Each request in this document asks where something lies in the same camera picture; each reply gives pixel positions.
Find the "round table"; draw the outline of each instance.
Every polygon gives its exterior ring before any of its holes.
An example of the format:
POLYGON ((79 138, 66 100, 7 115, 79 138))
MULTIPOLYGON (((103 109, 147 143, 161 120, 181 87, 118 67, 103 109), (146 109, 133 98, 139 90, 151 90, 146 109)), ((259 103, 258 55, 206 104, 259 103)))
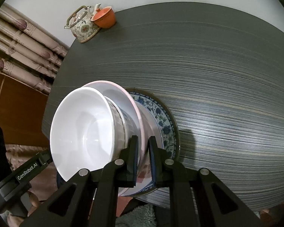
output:
MULTIPOLYGON (((88 82, 146 89, 176 118, 185 167, 209 168, 254 211, 284 201, 284 33, 206 3, 150 4, 116 19, 71 46, 48 98, 44 134, 61 100, 88 82)), ((140 199, 169 207, 168 189, 140 199)))

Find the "screw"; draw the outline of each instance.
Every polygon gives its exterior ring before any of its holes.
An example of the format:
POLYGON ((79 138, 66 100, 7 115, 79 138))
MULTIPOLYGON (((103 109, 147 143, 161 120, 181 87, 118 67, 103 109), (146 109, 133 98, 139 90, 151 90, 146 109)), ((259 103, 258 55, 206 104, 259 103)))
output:
POLYGON ((121 165, 124 164, 124 160, 123 159, 116 159, 115 164, 118 165, 118 166, 121 166, 121 165))
POLYGON ((202 168, 201 170, 200 170, 200 173, 202 174, 202 175, 208 175, 209 174, 209 170, 207 170, 206 168, 202 168))
POLYGON ((166 159, 165 164, 171 166, 173 164, 173 160, 172 159, 166 159))
POLYGON ((88 170, 87 169, 81 169, 81 170, 79 170, 79 175, 80 176, 85 176, 85 175, 87 175, 88 174, 88 170))

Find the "hand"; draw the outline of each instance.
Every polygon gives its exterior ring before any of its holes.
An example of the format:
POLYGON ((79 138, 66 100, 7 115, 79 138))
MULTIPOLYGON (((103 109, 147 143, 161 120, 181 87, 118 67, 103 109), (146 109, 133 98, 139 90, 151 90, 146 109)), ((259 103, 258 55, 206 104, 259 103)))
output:
MULTIPOLYGON (((30 208, 30 210, 28 211, 27 216, 31 215, 37 208, 38 206, 40 206, 40 202, 38 200, 38 197, 33 194, 32 192, 29 192, 29 200, 30 203, 32 204, 32 207, 30 208)), ((19 227, 19 225, 24 221, 24 218, 21 217, 15 217, 12 214, 8 215, 8 226, 9 227, 19 227)))

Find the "teapot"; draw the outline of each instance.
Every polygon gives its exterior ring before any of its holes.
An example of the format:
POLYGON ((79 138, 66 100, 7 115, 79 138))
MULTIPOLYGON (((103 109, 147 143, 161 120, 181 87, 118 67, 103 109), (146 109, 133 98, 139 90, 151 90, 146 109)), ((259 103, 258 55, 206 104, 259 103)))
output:
POLYGON ((72 34, 79 40, 79 42, 84 43, 88 41, 100 30, 100 27, 91 21, 91 18, 97 13, 96 10, 99 10, 100 5, 101 5, 100 3, 96 4, 92 13, 90 10, 91 6, 79 7, 67 19, 66 26, 64 26, 64 29, 70 29, 72 34), (86 11, 77 15, 77 13, 83 8, 86 11))

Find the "floral curtain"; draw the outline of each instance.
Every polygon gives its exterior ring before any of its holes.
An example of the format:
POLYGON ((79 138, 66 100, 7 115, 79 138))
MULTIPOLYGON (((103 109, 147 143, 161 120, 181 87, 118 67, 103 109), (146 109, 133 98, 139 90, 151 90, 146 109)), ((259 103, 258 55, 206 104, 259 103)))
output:
POLYGON ((45 94, 67 50, 14 10, 0 8, 0 72, 45 94))

